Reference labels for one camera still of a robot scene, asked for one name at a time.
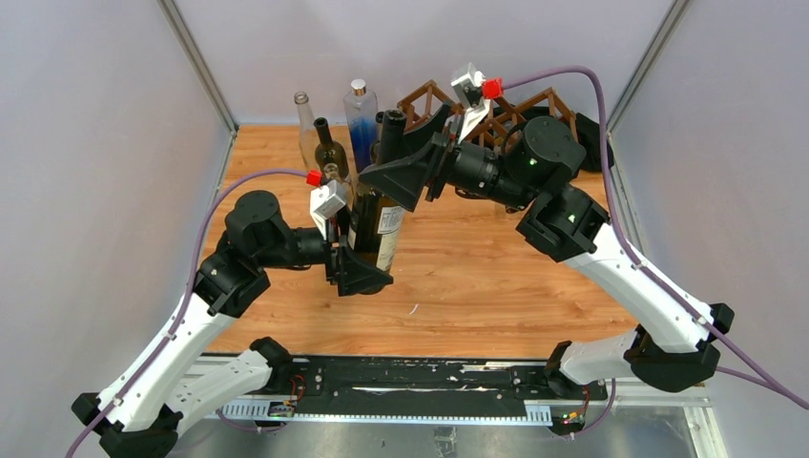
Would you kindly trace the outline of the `dark bottle rack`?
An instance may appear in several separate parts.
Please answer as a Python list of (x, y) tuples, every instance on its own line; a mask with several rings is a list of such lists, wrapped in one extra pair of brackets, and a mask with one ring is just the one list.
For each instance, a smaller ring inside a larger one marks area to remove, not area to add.
[[(386, 162), (381, 153), (384, 140), (403, 137), (406, 116), (399, 110), (379, 112), (379, 139), (370, 150), (371, 164)], [(371, 186), (358, 181), (351, 210), (348, 244), (358, 256), (389, 273), (396, 254), (405, 209)]]

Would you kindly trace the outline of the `blue square glass bottle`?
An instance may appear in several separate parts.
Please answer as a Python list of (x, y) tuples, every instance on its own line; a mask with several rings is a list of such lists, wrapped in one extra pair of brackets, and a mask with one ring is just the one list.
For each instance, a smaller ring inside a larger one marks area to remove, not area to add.
[(378, 138), (378, 98), (363, 79), (354, 79), (343, 98), (354, 163), (358, 173), (373, 163), (371, 146)]

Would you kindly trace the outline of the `dark bottle white label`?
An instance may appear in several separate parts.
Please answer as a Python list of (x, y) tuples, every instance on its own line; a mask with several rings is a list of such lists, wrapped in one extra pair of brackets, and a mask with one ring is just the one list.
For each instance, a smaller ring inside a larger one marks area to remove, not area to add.
[(316, 118), (314, 126), (320, 141), (316, 149), (316, 160), (320, 169), (324, 163), (335, 162), (340, 166), (342, 174), (345, 176), (345, 181), (347, 182), (350, 172), (344, 147), (332, 137), (328, 121), (325, 117)]

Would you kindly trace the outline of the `clear round glass bottle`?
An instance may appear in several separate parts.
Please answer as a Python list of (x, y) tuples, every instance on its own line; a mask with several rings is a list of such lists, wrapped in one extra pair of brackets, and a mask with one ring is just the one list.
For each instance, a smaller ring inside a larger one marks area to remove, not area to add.
[(316, 149), (320, 141), (314, 126), (315, 117), (309, 103), (308, 94), (299, 91), (294, 94), (294, 102), (299, 118), (299, 146), (301, 158), (307, 170), (320, 168), (316, 160)]

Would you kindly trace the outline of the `dark bottle barcode label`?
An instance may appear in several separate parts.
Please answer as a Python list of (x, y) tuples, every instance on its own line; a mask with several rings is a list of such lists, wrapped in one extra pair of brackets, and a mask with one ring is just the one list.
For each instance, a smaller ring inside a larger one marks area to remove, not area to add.
[(384, 163), (384, 157), (381, 156), (381, 140), (384, 127), (384, 111), (379, 111), (376, 113), (375, 122), (376, 122), (376, 138), (372, 142), (370, 147), (370, 158), (372, 159), (372, 163), (374, 165), (380, 165)]

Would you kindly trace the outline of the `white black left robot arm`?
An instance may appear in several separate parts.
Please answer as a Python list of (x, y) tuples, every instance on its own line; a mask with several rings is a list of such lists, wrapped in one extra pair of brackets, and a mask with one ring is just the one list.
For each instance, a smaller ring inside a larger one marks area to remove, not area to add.
[(74, 415), (111, 457), (164, 457), (193, 425), (243, 394), (264, 389), (297, 398), (303, 386), (293, 357), (269, 337), (192, 382), (185, 374), (270, 287), (269, 269), (305, 265), (322, 265), (340, 296), (393, 282), (354, 253), (333, 225), (292, 228), (274, 194), (242, 195), (214, 253), (194, 272), (190, 290), (159, 333), (107, 388), (79, 395)]

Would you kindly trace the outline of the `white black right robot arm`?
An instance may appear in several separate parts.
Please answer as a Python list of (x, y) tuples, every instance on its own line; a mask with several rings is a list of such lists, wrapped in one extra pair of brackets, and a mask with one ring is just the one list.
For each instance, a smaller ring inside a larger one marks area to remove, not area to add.
[(572, 185), (586, 151), (565, 123), (536, 116), (517, 125), (515, 143), (497, 154), (462, 140), (449, 113), (443, 105), (410, 130), (402, 112), (384, 112), (377, 163), (361, 182), (407, 211), (446, 185), (518, 210), (517, 230), (529, 245), (594, 281), (637, 320), (634, 330), (612, 338), (559, 343), (544, 369), (550, 394), (565, 399), (581, 386), (622, 377), (679, 392), (715, 375), (715, 339), (730, 329), (734, 311), (668, 283), (619, 237), (608, 211)]

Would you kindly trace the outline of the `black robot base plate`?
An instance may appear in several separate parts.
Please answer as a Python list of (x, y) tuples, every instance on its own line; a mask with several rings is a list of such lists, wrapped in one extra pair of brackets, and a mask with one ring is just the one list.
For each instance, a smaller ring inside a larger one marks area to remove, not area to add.
[(556, 393), (543, 361), (300, 355), (285, 386), (223, 406), (232, 420), (425, 425), (562, 425), (609, 397), (602, 382)]

